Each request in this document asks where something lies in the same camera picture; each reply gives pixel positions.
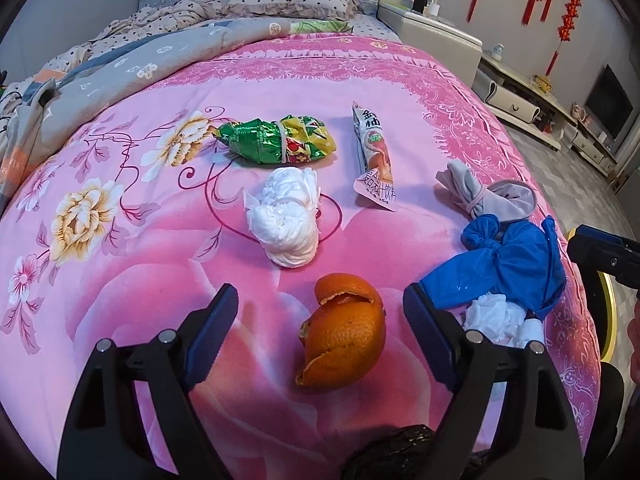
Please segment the right hand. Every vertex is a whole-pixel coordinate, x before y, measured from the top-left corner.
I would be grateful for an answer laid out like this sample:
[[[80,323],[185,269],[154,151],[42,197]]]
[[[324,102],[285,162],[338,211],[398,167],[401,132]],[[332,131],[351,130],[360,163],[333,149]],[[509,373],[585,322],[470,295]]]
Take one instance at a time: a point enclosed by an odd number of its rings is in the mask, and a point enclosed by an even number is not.
[[[637,300],[634,305],[634,317],[627,325],[627,336],[632,348],[629,359],[629,375],[638,386],[640,385],[640,300]]]

